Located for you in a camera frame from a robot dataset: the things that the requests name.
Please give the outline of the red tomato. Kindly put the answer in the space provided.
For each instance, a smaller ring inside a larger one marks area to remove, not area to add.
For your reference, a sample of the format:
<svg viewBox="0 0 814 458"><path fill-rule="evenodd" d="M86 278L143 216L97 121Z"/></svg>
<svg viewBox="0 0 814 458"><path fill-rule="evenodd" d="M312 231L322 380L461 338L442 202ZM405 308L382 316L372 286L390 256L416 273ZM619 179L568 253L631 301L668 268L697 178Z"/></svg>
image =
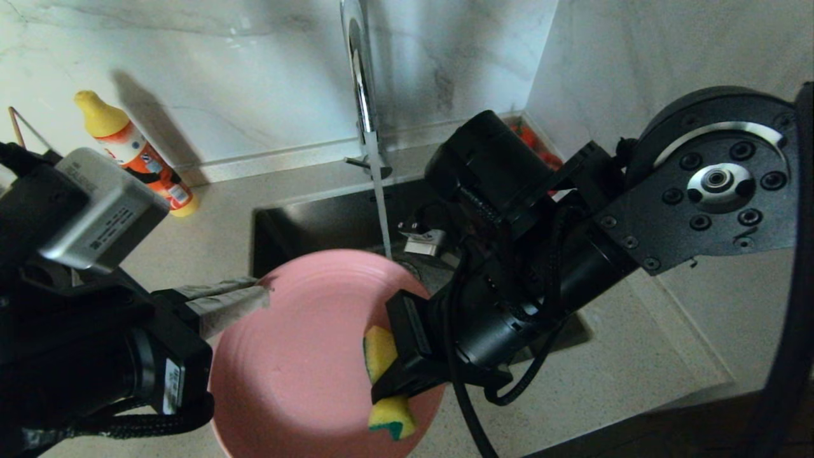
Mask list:
<svg viewBox="0 0 814 458"><path fill-rule="evenodd" d="M537 133L523 119L518 119L512 123L511 128L520 137L521 141L539 157L543 158L550 153Z"/></svg>

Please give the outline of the running water stream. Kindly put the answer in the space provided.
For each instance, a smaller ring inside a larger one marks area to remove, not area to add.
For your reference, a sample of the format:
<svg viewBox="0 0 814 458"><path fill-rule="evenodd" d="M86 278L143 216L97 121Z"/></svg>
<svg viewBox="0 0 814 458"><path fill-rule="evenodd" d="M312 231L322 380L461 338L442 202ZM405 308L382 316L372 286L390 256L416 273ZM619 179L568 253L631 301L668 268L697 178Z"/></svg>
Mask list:
<svg viewBox="0 0 814 458"><path fill-rule="evenodd" d="M392 244L390 243L389 220L387 220L387 208L383 186L383 160L381 154L379 154L377 140L378 138L375 132L364 133L364 142L366 142L371 175L374 181L375 200L379 226L383 235L384 253L389 260L392 260Z"/></svg>

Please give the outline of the stainless steel sink basin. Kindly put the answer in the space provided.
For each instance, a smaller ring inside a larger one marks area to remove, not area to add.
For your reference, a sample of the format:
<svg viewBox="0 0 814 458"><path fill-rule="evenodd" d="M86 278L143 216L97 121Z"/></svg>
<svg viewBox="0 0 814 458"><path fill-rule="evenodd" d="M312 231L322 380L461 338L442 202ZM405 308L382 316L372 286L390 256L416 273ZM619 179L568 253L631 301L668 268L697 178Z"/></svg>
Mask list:
<svg viewBox="0 0 814 458"><path fill-rule="evenodd" d="M394 260L431 294L438 292L450 281L451 267L435 258L405 252L407 238L398 226L424 207L425 220L444 230L452 223L462 223L462 212L453 207L442 211L435 193L421 179L386 185L383 196ZM371 189L256 209L252 238L250 273L258 278L291 259L327 249L385 254L375 192Z"/></svg>

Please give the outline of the yellow sponge green backing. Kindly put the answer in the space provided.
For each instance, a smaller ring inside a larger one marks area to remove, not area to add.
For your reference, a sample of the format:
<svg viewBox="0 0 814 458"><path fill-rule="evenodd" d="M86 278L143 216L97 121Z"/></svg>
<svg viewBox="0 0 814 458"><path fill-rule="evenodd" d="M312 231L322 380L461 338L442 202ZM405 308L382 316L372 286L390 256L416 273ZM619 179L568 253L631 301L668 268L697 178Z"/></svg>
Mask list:
<svg viewBox="0 0 814 458"><path fill-rule="evenodd" d="M372 384L378 382L396 361L394 336L389 330L372 326L363 338L364 365ZM372 404L368 417L369 430L385 430L393 441L405 440L415 434L417 423L411 412L409 398L404 395L381 398Z"/></svg>

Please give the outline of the orange detergent bottle yellow cap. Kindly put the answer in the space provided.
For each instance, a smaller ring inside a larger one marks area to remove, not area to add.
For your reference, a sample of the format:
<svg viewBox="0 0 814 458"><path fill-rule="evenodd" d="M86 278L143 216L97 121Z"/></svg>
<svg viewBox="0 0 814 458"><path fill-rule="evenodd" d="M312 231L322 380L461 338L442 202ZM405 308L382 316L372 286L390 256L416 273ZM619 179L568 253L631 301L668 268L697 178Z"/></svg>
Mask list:
<svg viewBox="0 0 814 458"><path fill-rule="evenodd" d="M85 130L120 168L136 177L169 204L178 218L194 214L200 200L183 182L180 174L158 153L130 116L103 101L94 91L74 95L81 110Z"/></svg>

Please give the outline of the pink plate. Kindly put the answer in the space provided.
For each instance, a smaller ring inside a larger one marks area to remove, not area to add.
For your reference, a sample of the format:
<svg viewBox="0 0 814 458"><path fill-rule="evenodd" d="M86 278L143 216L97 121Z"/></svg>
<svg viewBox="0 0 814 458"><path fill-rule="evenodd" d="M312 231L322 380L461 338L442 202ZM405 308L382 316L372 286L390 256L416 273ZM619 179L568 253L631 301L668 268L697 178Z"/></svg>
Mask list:
<svg viewBox="0 0 814 458"><path fill-rule="evenodd" d="M411 399L407 438L370 430L362 338L389 327L394 293L428 298L422 282L377 253L332 249L288 261L261 285L270 304L227 328L213 356L212 428L227 458L407 458L444 388Z"/></svg>

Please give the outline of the chrome kitchen faucet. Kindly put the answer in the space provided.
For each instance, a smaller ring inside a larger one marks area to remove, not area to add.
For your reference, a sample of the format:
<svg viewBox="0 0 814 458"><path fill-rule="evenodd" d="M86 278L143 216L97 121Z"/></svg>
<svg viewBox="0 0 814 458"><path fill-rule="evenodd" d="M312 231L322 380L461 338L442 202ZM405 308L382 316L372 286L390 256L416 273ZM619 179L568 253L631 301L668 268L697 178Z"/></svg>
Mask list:
<svg viewBox="0 0 814 458"><path fill-rule="evenodd" d="M354 87L357 110L355 126L361 143L361 157L346 158L345 161L363 168L373 179L375 172L379 173L381 179L387 179L392 174L392 166L379 151L374 66L363 0L340 0L340 18L344 50L348 55Z"/></svg>

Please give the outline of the golden utensil handle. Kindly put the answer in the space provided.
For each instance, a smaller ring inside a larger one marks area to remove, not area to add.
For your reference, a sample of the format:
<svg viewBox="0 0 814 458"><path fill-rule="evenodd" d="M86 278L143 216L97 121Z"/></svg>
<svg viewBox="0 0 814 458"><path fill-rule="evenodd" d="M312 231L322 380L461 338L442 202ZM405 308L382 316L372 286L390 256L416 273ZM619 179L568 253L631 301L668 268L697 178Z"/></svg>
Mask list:
<svg viewBox="0 0 814 458"><path fill-rule="evenodd" d="M26 144L24 142L24 136L20 128L20 123L18 122L18 112L13 106L8 106L8 114L17 144L20 145L20 147L25 148Z"/></svg>

